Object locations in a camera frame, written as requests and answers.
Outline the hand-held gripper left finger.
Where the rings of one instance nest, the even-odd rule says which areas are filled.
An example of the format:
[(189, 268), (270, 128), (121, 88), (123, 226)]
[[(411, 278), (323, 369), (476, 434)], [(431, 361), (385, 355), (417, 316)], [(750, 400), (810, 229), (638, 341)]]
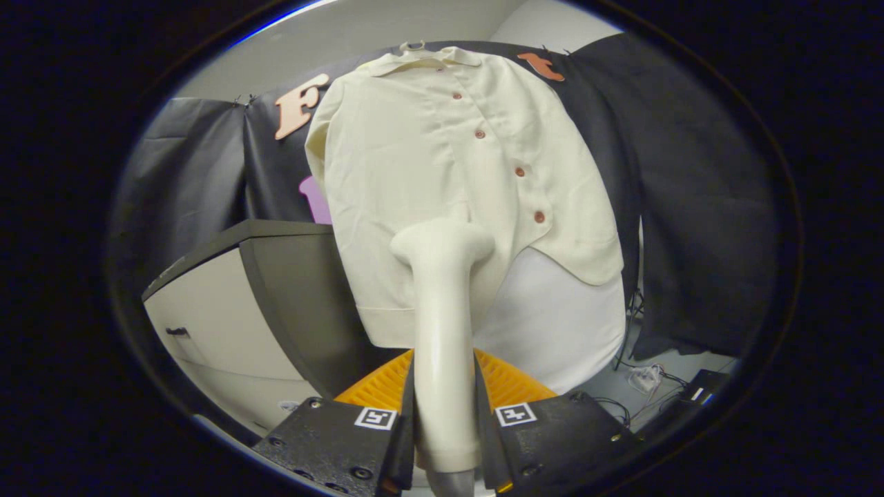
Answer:
[(335, 398), (303, 400), (253, 450), (313, 496), (400, 496), (416, 459), (413, 358), (401, 353)]

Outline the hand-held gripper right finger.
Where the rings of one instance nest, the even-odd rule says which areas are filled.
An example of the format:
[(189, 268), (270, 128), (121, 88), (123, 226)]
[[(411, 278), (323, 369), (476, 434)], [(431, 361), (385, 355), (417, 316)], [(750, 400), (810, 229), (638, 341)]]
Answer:
[(496, 494), (574, 494), (600, 487), (642, 443), (587, 393), (558, 394), (474, 350), (484, 484)]

